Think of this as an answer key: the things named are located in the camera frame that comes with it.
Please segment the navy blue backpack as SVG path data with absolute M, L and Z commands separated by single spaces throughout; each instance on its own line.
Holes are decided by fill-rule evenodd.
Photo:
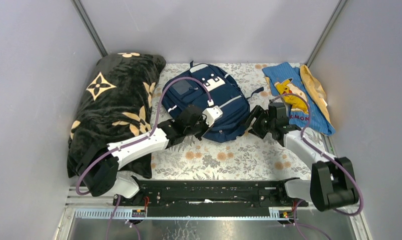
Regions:
M 242 121 L 250 114 L 249 97 L 237 81 L 222 68 L 206 63 L 194 65 L 166 82 L 163 107 L 171 117 L 177 117 L 187 106 L 202 110 L 218 106 L 223 115 L 215 121 L 204 137 L 218 143 L 242 136 L 246 127 Z

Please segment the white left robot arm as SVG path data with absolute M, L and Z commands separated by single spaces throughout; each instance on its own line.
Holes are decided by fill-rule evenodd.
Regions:
M 189 105 L 176 118 L 157 124 L 147 133 L 119 142 L 92 144 L 76 167 L 77 194 L 93 197 L 114 194 L 124 197 L 133 206 L 139 205 L 144 193 L 132 174 L 122 171 L 122 167 L 178 145 L 187 136 L 202 139 L 222 115 L 218 106 L 202 110 Z

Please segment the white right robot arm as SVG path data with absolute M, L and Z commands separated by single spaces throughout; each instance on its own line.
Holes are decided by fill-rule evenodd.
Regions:
M 305 200 L 321 212 L 359 204 L 363 199 L 355 181 L 352 162 L 346 157 L 336 157 L 307 139 L 305 131 L 289 123 L 283 103 L 271 102 L 268 109 L 257 105 L 244 125 L 259 138 L 271 134 L 281 146 L 292 151 L 310 169 L 309 180 L 287 179 L 284 187 L 276 191 L 276 201 L 282 206 L 290 205 L 295 199 Z

